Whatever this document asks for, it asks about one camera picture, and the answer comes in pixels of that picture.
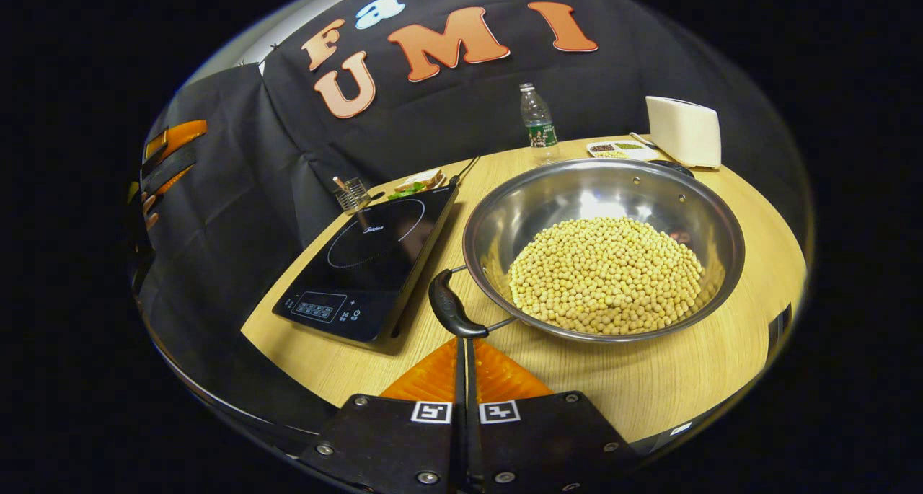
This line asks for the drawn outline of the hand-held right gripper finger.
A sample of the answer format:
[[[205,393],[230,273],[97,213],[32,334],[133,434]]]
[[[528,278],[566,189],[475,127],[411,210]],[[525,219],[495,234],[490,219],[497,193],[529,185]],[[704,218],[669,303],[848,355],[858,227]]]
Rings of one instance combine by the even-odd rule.
[[[593,493],[642,455],[580,391],[476,399],[475,345],[465,340],[465,474],[479,493]]]
[[[299,459],[360,493],[453,493],[464,468],[464,357],[449,367],[450,402],[350,396]]]

